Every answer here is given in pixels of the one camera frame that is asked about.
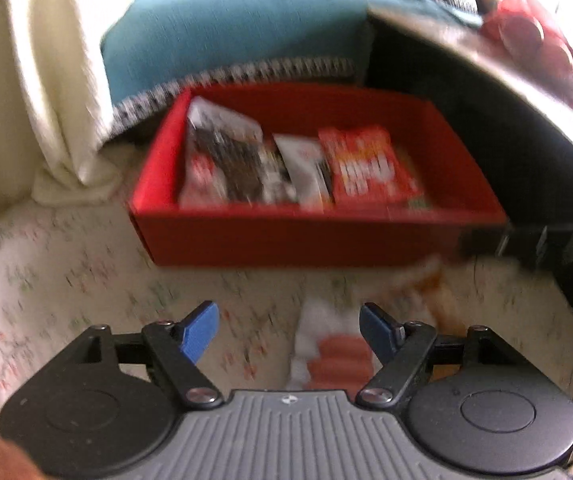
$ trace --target blue cushion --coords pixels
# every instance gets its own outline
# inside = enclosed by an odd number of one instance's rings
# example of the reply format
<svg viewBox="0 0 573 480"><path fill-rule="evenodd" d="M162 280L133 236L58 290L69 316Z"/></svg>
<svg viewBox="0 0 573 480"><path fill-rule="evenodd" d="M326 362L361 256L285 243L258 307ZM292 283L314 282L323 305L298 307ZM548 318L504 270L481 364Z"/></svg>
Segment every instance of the blue cushion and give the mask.
<svg viewBox="0 0 573 480"><path fill-rule="evenodd" d="M456 20L432 0L135 0L103 41L112 101L259 60L345 58L363 72L369 5Z"/></svg>

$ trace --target patterned trim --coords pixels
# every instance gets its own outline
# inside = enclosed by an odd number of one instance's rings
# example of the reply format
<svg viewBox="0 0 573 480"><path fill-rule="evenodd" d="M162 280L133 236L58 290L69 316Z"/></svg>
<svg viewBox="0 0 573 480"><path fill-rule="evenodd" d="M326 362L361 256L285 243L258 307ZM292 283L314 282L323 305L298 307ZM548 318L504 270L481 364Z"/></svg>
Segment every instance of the patterned trim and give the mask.
<svg viewBox="0 0 573 480"><path fill-rule="evenodd" d="M111 140L143 120L164 110L187 87L211 84L350 78L355 76L353 60L345 57L295 57L232 65L205 70L196 75L157 85L113 107Z"/></svg>

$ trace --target blue gripper pad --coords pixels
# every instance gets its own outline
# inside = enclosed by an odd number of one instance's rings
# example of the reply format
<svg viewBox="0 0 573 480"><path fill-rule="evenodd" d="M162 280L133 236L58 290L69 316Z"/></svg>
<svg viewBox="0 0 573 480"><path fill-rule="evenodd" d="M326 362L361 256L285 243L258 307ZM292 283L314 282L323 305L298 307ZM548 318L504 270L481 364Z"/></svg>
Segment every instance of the blue gripper pad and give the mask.
<svg viewBox="0 0 573 480"><path fill-rule="evenodd" d="M182 353L196 364L220 326L220 310L217 303L211 303L185 327L180 345Z"/></svg>
<svg viewBox="0 0 573 480"><path fill-rule="evenodd" d="M112 480L470 480L433 460L386 412L344 392L238 391L187 413L162 450ZM569 480L560 469L513 477Z"/></svg>
<svg viewBox="0 0 573 480"><path fill-rule="evenodd" d="M393 359L396 345L391 327L372 310L360 309L360 333L383 365Z"/></svg>

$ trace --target red snack package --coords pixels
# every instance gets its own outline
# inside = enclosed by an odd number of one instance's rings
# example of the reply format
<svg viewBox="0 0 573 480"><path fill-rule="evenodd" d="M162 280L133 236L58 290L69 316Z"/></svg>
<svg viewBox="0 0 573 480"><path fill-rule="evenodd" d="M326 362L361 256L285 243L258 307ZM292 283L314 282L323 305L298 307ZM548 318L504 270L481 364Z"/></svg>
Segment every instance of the red snack package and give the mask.
<svg viewBox="0 0 573 480"><path fill-rule="evenodd" d="M389 133L381 126L349 132L319 131L319 141L333 173L337 206L407 202L423 193L395 155Z"/></svg>

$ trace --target white bedsheet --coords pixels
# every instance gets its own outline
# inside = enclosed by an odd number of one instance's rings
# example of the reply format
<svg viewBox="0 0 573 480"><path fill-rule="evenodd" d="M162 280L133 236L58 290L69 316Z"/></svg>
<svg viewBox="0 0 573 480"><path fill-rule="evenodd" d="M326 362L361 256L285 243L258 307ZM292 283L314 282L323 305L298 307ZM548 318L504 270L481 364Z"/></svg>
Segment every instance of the white bedsheet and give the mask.
<svg viewBox="0 0 573 480"><path fill-rule="evenodd" d="M0 0L0 212L106 200L113 108L100 43L133 0Z"/></svg>
<svg viewBox="0 0 573 480"><path fill-rule="evenodd" d="M380 270L179 270L148 259L123 206L47 208L26 202L0 221L0 408L93 323L137 331L216 300L220 332L199 363L223 391L282 388L302 300L356 306L351 290ZM553 281L486 260L447 280L464 323L487 324L573 393L573 313Z"/></svg>

